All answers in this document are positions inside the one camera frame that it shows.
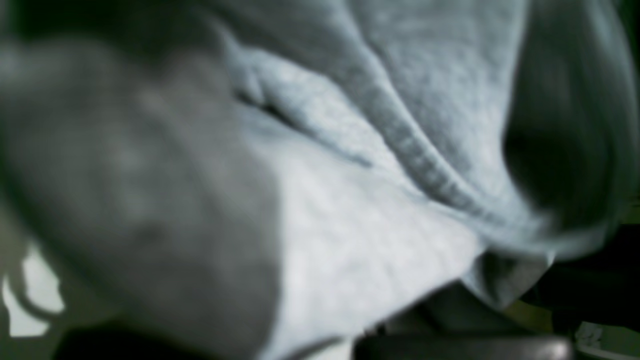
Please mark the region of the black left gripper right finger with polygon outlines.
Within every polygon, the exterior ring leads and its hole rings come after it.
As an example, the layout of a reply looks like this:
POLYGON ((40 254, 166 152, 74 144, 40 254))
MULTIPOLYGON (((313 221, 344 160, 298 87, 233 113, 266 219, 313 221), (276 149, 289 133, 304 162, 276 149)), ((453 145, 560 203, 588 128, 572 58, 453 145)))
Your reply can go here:
POLYGON ((564 337, 536 332, 447 285, 359 339, 355 360, 573 360, 564 337))

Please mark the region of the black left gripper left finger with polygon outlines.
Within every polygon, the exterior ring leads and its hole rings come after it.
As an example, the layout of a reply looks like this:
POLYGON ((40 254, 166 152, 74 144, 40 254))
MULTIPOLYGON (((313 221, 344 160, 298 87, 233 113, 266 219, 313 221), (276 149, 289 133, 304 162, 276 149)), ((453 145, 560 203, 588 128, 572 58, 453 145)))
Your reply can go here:
POLYGON ((51 251, 138 322, 254 360, 281 296, 278 189, 222 55, 97 41, 1 47, 2 157, 51 251))

